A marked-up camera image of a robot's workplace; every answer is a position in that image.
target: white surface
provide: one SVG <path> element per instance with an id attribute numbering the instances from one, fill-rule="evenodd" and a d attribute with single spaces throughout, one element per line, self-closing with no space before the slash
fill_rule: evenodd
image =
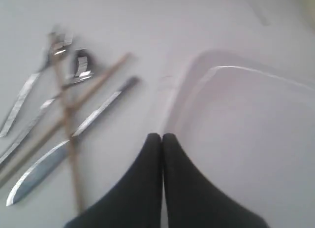
<path id="1" fill-rule="evenodd" d="M 6 115 L 26 78 L 39 67 L 42 48 L 47 43 L 45 34 L 56 23 L 79 35 L 82 39 L 78 47 L 90 49 L 103 65 L 112 64 L 126 51 L 133 52 L 135 60 L 117 73 L 76 117 L 79 124 L 127 76 L 138 74 L 143 79 L 80 144 L 80 173 L 88 207 L 124 174 L 146 134 L 163 131 L 170 97 L 177 91 L 182 73 L 203 50 L 227 49 L 284 72 L 315 77 L 315 36 L 301 1 L 253 1 L 268 26 L 262 25 L 249 0 L 0 0 L 0 116 Z M 55 92 L 54 79 L 51 69 L 41 77 L 13 131 L 0 141 L 0 149 Z M 34 135 L 59 115 L 55 110 L 50 114 Z M 75 216 L 67 163 L 23 202 L 5 207 L 8 191 L 22 172 L 62 139 L 61 130 L 1 188 L 1 228 L 62 227 Z"/>
<path id="2" fill-rule="evenodd" d="M 315 227 L 315 89 L 276 74 L 205 52 L 166 128 L 212 183 L 270 227 Z"/>

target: silverware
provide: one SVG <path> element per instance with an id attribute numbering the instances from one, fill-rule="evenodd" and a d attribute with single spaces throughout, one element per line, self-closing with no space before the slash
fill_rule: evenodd
<path id="1" fill-rule="evenodd" d="M 84 63 L 84 66 L 80 67 L 79 65 L 73 66 L 73 76 L 71 77 L 71 82 L 65 85 L 65 88 L 69 88 L 73 85 L 76 85 L 78 83 L 81 83 L 93 76 L 94 73 L 94 66 L 92 57 L 87 53 L 86 50 L 84 52 L 81 52 L 81 50 L 78 50 L 76 52 L 76 55 L 74 57 L 74 62 L 79 63 L 79 58 L 81 57 L 89 57 L 89 59 Z M 80 76 L 78 73 L 84 73 L 82 72 L 82 69 L 85 69 L 89 73 L 85 75 L 85 78 Z M 3 167 L 11 160 L 11 158 L 18 152 L 18 149 L 22 145 L 22 142 L 27 138 L 29 133 L 32 131 L 32 129 L 36 126 L 36 124 L 40 121 L 40 119 L 44 116 L 44 114 L 48 111 L 48 108 L 55 102 L 56 99 L 58 99 L 60 94 L 46 100 L 40 107 L 37 115 L 27 124 L 27 126 L 18 134 L 18 136 L 15 138 L 13 143 L 5 150 L 5 152 L 0 157 L 0 171 L 3 169 Z"/>
<path id="2" fill-rule="evenodd" d="M 72 135 L 75 138 L 80 138 L 81 134 L 91 125 L 92 122 L 107 109 L 118 97 L 127 89 L 133 86 L 138 81 L 138 78 L 129 78 L 118 90 L 116 90 L 97 110 L 95 110 L 85 121 L 77 128 Z M 66 145 L 68 140 L 65 140 L 51 149 L 48 153 L 36 161 L 16 182 L 12 188 L 6 206 L 13 205 L 22 200 L 43 181 L 49 173 L 51 173 L 67 156 Z"/>
<path id="3" fill-rule="evenodd" d="M 35 73 L 33 73 L 25 82 L 24 86 L 20 90 L 17 99 L 15 103 L 13 104 L 13 107 L 11 108 L 10 112 L 8 113 L 4 123 L 1 126 L 1 131 L 0 131 L 0 137 L 4 137 L 8 134 L 9 130 L 11 129 L 26 97 L 30 93 L 31 89 L 33 88 L 36 80 L 39 78 L 41 73 L 47 69 L 51 65 L 51 60 L 50 60 L 50 53 L 53 52 L 54 55 L 60 55 L 60 59 L 64 58 L 67 53 L 68 49 L 72 43 L 72 38 L 69 39 L 65 35 L 59 35 L 58 40 L 56 40 L 57 48 L 52 50 L 52 48 L 47 52 L 47 57 L 46 57 L 46 62 L 44 65 Z"/>

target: chopsticks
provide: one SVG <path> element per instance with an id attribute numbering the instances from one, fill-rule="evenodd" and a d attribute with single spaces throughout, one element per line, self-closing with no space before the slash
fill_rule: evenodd
<path id="1" fill-rule="evenodd" d="M 126 63 L 130 53 L 124 54 L 113 66 L 105 71 L 97 80 L 97 82 L 91 86 L 79 99 L 71 106 L 71 112 L 74 113 L 98 90 L 100 87 L 113 75 L 123 64 Z M 63 118 L 60 118 L 54 125 L 48 129 L 45 134 L 30 148 L 21 150 L 20 154 L 26 152 L 22 158 L 13 158 L 10 163 L 6 165 L 3 171 L 0 173 L 0 188 L 23 166 L 27 160 L 29 160 L 62 126 Z"/>
<path id="2" fill-rule="evenodd" d="M 50 39 L 52 43 L 52 47 L 55 46 L 55 41 L 57 39 L 55 33 L 50 34 Z M 60 91 L 60 102 L 61 106 L 63 107 L 63 127 L 65 134 L 69 140 L 69 143 L 67 144 L 67 151 L 69 155 L 69 163 L 71 167 L 71 178 L 74 188 L 74 194 L 75 194 L 75 201 L 76 201 L 76 208 L 78 214 L 81 214 L 84 210 L 83 208 L 83 197 L 82 192 L 80 189 L 80 179 L 79 179 L 79 169 L 78 169 L 78 162 L 76 159 L 76 153 L 75 153 L 75 146 L 74 146 L 74 140 L 72 138 L 71 133 L 71 112 L 70 108 L 68 107 L 67 99 L 66 99 L 66 89 L 63 87 L 63 73 L 61 70 L 61 64 L 59 62 L 58 55 L 54 55 L 54 53 L 51 53 L 51 59 L 53 63 L 53 68 L 55 70 L 56 74 L 56 80 Z"/>

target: wooden chopstick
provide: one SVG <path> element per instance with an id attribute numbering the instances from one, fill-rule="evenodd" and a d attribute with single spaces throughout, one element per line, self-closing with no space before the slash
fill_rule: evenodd
<path id="1" fill-rule="evenodd" d="M 55 40 L 57 39 L 55 33 L 50 34 L 50 39 L 52 42 L 52 46 L 55 45 Z M 56 81 L 57 85 L 59 87 L 60 91 L 60 102 L 61 106 L 63 108 L 63 127 L 66 134 L 66 137 L 68 138 L 69 142 L 67 143 L 67 151 L 68 151 L 68 158 L 71 168 L 71 178 L 72 178 L 72 184 L 75 194 L 75 201 L 76 201 L 76 208 L 77 213 L 81 214 L 83 212 L 83 195 L 81 192 L 81 186 L 80 186 L 80 176 L 79 176 L 79 169 L 78 169 L 78 162 L 76 158 L 76 152 L 75 152 L 75 145 L 74 140 L 72 138 L 72 129 L 71 129 L 71 112 L 70 108 L 68 106 L 67 98 L 66 98 L 66 89 L 64 89 L 64 79 L 63 79 L 63 73 L 61 70 L 61 64 L 59 62 L 58 55 L 51 54 L 51 59 L 53 63 L 53 68 L 55 70 L 56 74 Z"/>
<path id="2" fill-rule="evenodd" d="M 126 63 L 130 53 L 126 53 L 121 57 L 112 67 L 105 71 L 97 80 L 97 82 L 91 86 L 79 99 L 73 104 L 71 111 L 76 112 L 80 107 L 98 90 L 100 87 L 113 75 L 123 64 Z M 16 163 L 15 158 L 12 159 L 9 164 L 0 173 L 0 188 L 6 184 L 6 182 L 54 135 L 54 133 L 62 126 L 63 119 L 60 118 L 54 125 L 48 129 L 45 134 L 30 148 L 22 150 L 26 152 L 21 159 Z"/>

